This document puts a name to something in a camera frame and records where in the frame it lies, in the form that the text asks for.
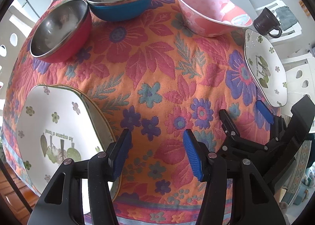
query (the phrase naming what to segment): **black mug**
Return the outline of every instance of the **black mug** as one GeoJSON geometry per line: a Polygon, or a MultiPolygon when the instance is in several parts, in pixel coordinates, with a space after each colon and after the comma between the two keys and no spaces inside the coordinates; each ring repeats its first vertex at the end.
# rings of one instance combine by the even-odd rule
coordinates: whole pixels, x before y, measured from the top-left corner
{"type": "Polygon", "coordinates": [[[279,38],[282,34],[279,21],[274,16],[274,14],[266,7],[254,20],[254,27],[258,31],[258,33],[263,36],[266,36],[268,34],[270,37],[279,38]],[[279,33],[277,35],[272,35],[270,34],[272,30],[278,30],[279,33]]]}

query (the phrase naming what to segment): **silver bolt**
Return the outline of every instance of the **silver bolt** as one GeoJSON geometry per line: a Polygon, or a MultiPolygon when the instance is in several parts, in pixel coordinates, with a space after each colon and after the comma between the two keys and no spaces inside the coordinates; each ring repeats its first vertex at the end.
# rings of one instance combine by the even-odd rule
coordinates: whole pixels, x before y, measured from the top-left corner
{"type": "Polygon", "coordinates": [[[243,159],[243,164],[244,165],[250,165],[250,160],[249,159],[243,159]]]}
{"type": "Polygon", "coordinates": [[[63,163],[64,163],[65,165],[69,165],[69,164],[71,164],[71,162],[72,162],[72,159],[65,159],[65,160],[63,161],[63,163]]]}
{"type": "Polygon", "coordinates": [[[211,159],[214,159],[214,158],[217,157],[217,154],[216,154],[215,152],[210,152],[210,153],[208,154],[208,157],[211,158],[211,159]]]}
{"type": "Polygon", "coordinates": [[[99,158],[104,158],[104,157],[106,157],[106,152],[105,151],[101,151],[101,152],[97,153],[97,156],[99,158]]]}

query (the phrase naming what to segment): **mug handle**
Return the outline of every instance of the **mug handle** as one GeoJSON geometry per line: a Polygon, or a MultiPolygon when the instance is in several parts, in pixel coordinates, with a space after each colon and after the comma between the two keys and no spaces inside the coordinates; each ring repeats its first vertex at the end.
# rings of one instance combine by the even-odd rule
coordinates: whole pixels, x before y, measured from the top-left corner
{"type": "Polygon", "coordinates": [[[278,33],[277,35],[272,35],[272,34],[270,34],[270,32],[268,32],[268,35],[269,35],[270,37],[273,37],[273,38],[277,39],[277,38],[279,38],[279,37],[281,36],[281,34],[282,34],[282,29],[281,29],[279,26],[275,27],[274,29],[275,29],[275,30],[278,30],[279,33],[278,33]]]}

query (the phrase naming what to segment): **gray towel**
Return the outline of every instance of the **gray towel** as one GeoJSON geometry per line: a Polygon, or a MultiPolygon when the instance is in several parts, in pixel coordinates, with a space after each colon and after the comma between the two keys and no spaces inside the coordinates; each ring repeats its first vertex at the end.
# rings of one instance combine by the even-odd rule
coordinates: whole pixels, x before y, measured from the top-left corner
{"type": "Polygon", "coordinates": [[[279,17],[280,28],[285,31],[299,21],[287,6],[276,8],[277,17],[279,17]]]}

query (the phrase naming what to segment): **floral tablecloth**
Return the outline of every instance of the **floral tablecloth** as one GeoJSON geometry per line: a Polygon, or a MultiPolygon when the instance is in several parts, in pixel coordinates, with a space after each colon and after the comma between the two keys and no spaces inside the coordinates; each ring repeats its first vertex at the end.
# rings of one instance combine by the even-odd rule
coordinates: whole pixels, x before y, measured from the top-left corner
{"type": "MultiPolygon", "coordinates": [[[[55,0],[42,18],[61,2],[65,0],[55,0]]],[[[32,87],[72,85],[96,102],[116,136],[123,128],[132,131],[114,200],[119,222],[194,224],[205,183],[193,176],[183,131],[191,128],[209,150],[217,151],[225,139],[218,111],[226,109],[242,137],[262,144],[269,140],[270,125],[255,106],[257,99],[266,101],[244,62],[243,35],[234,31],[204,38],[192,33],[184,26],[177,0],[153,0],[141,16],[125,22],[92,19],[90,38],[64,63],[32,58],[30,39],[36,27],[26,39],[3,112],[6,159],[32,188],[15,138],[19,114],[32,87]]],[[[231,185],[228,180],[224,223],[230,218],[231,185]]],[[[91,223],[89,215],[85,219],[91,223]]]]}

